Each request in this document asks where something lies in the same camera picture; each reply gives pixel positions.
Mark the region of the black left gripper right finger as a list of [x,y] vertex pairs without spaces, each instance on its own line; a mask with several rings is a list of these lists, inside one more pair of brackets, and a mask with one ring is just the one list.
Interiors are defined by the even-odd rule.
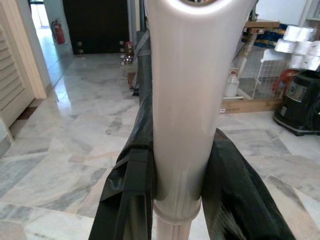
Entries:
[[259,174],[217,129],[201,200],[211,240],[293,240],[295,236]]

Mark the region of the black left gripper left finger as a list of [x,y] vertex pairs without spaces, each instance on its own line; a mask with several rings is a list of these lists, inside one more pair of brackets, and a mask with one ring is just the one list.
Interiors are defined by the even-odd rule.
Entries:
[[88,238],[150,240],[153,203],[153,109],[149,91],[139,106],[132,132],[105,180]]

